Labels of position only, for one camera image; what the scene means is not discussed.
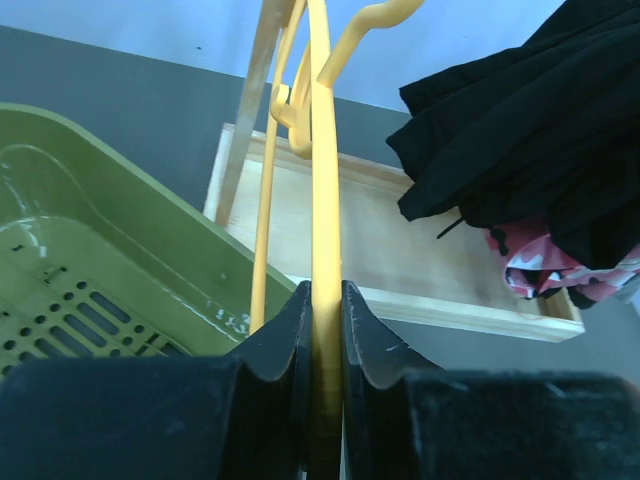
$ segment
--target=pink camouflage fabric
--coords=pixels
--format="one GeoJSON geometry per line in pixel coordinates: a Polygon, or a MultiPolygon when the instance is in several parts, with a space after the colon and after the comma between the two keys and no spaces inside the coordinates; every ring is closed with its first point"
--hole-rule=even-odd
{"type": "Polygon", "coordinates": [[[526,298],[569,287],[572,299],[577,292],[600,302],[640,273],[640,246],[614,269],[590,270],[553,244],[543,217],[498,225],[486,229],[485,235],[507,286],[526,298]]]}

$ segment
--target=laundry basket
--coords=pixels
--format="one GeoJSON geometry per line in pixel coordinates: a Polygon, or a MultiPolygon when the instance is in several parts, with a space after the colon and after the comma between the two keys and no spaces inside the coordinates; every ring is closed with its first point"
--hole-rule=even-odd
{"type": "MultiPolygon", "coordinates": [[[[0,103],[0,378],[44,357],[224,354],[251,275],[245,247],[86,130],[0,103]]],[[[267,281],[270,318],[294,286],[267,281]]]]}

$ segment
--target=black garment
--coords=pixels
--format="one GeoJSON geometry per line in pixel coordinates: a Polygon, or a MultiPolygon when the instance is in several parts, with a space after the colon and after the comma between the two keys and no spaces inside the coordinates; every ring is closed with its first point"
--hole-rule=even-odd
{"type": "Polygon", "coordinates": [[[413,118],[387,140],[416,182],[402,214],[545,213],[567,254],[614,267],[640,241],[624,208],[640,199],[639,46],[640,0],[568,0],[523,47],[403,87],[413,118]]]}

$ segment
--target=wooden tray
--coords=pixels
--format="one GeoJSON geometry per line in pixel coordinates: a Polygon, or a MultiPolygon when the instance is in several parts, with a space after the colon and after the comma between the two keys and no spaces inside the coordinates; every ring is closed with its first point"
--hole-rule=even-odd
{"type": "MultiPolygon", "coordinates": [[[[233,132],[220,136],[205,215],[214,219],[233,132]]],[[[294,281],[311,274],[311,163],[277,139],[269,263],[294,281]]],[[[250,249],[260,192],[264,135],[254,132],[227,231],[250,249]]],[[[343,278],[361,289],[381,318],[562,341],[584,332],[565,291],[551,299],[518,298],[504,285],[482,231],[459,225],[455,211],[407,222],[398,198],[411,180],[400,169],[340,155],[343,278]]]]}

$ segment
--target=pile of clothes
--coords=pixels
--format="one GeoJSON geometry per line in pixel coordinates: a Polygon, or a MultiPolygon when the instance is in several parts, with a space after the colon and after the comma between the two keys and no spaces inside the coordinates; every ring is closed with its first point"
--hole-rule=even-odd
{"type": "Polygon", "coordinates": [[[408,220],[458,207],[529,298],[587,308],[640,273],[640,0],[567,0],[522,47],[400,95],[408,220]]]}

